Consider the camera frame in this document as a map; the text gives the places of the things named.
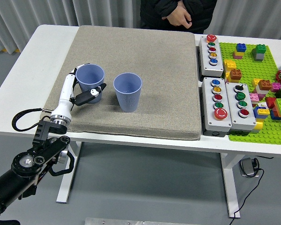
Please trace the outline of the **person's hand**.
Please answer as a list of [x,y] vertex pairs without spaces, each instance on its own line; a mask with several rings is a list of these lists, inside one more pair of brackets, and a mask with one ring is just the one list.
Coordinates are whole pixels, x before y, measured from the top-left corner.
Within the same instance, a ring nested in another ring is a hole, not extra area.
[[173,26],[182,25],[187,29],[192,26],[191,15],[180,5],[178,5],[168,16],[163,17],[162,19],[167,19]]

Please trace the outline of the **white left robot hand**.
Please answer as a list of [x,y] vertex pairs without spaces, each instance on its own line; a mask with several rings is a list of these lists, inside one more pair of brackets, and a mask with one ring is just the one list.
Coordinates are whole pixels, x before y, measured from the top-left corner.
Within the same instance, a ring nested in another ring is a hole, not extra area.
[[63,84],[58,107],[51,113],[51,120],[71,121],[71,110],[74,105],[97,103],[101,100],[105,72],[97,64],[82,64],[69,73]]

